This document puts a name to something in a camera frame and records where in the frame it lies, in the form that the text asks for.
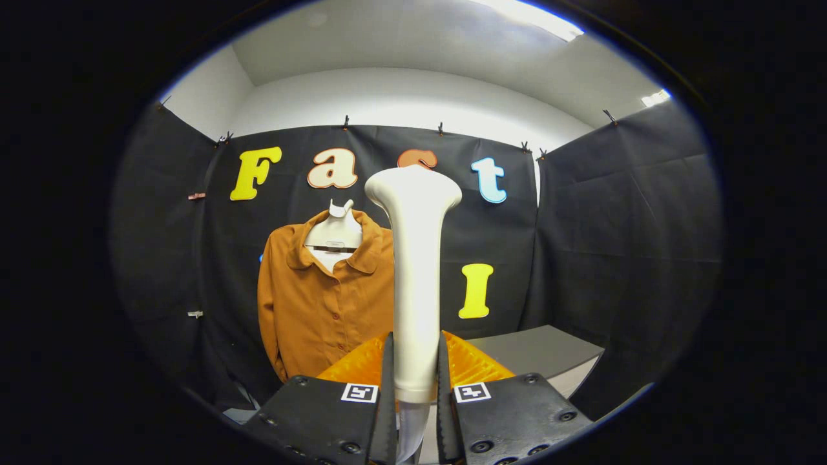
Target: table surface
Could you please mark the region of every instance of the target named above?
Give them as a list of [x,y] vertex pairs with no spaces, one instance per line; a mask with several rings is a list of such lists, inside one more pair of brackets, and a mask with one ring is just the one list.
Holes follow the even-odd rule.
[[546,325],[468,342],[515,375],[535,372],[546,378],[571,370],[603,353],[603,348]]

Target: shirt collar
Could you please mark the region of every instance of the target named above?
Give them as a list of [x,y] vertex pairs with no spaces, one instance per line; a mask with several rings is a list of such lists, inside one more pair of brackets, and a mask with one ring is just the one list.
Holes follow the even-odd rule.
[[[365,212],[352,210],[353,219],[362,226],[362,242],[359,247],[347,259],[347,264],[363,273],[372,274],[379,265],[380,253],[382,251],[382,231],[376,222],[370,219]],[[324,210],[312,217],[301,227],[296,229],[290,242],[290,251],[287,254],[287,266],[295,270],[307,268],[313,264],[313,254],[304,246],[310,229],[321,223],[330,216],[330,212]]]

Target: light blue letter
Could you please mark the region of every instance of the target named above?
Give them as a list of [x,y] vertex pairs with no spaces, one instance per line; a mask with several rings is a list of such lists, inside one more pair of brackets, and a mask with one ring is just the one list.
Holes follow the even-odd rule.
[[497,187],[497,177],[505,176],[505,171],[494,164],[491,157],[471,163],[471,169],[476,171],[480,179],[480,194],[482,198],[492,204],[501,204],[505,201],[505,191]]

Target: orange button-up shirt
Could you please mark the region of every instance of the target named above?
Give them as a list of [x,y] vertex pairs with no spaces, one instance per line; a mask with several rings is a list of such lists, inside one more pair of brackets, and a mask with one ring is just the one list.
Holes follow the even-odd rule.
[[310,228],[290,224],[270,234],[258,281],[261,341],[282,382],[316,377],[366,340],[394,328],[394,245],[389,229],[353,210],[362,243],[332,272],[304,246]]

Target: black backdrop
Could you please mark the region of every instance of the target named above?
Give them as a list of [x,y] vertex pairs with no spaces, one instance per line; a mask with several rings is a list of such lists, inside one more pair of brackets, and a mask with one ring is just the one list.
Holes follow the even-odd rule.
[[675,361],[709,308],[721,262],[719,183],[705,137],[674,101],[540,161],[527,326],[605,348],[571,398],[605,415]]
[[[278,146],[257,195],[230,200],[244,151]],[[341,147],[356,155],[348,189],[308,184],[313,156]],[[221,410],[252,408],[240,382],[266,401],[280,386],[258,326],[259,256],[270,233],[304,223],[331,199],[353,199],[387,228],[385,213],[364,193],[374,173],[396,166],[409,149],[432,151],[436,172],[462,189],[442,228],[441,325],[463,338],[518,329],[528,292],[537,216],[533,163],[521,149],[454,134],[402,127],[302,127],[232,138],[216,148],[166,110],[149,108],[131,140],[112,209],[112,260],[136,331],[152,357],[176,380]],[[492,157],[504,169],[500,204],[484,200],[471,163]],[[202,199],[188,195],[205,193]],[[488,316],[460,319],[464,265],[487,263]],[[189,316],[201,311],[203,317]]]
[[[270,164],[265,181],[255,186],[256,197],[230,200],[241,167],[239,155],[273,146],[280,147],[281,160]],[[358,179],[350,188],[308,184],[313,157],[331,148],[345,148],[356,156]],[[404,127],[301,127],[232,138],[218,153],[204,199],[204,324],[230,373],[257,400],[268,399],[279,385],[261,344],[256,308],[259,255],[267,237],[285,224],[305,223],[327,209],[331,199],[337,205],[353,199],[355,209],[389,228],[385,213],[365,196],[365,182],[395,167],[409,149],[432,151],[437,157],[433,170],[462,190],[462,201],[446,214],[442,227],[441,327],[463,338],[517,330],[528,292],[537,215],[533,163],[522,149]],[[498,178],[498,186],[508,193],[501,204],[482,198],[477,173],[471,170],[471,163],[486,157],[505,172]],[[466,292],[461,269],[471,263],[494,267],[486,296],[490,313],[460,319]]]

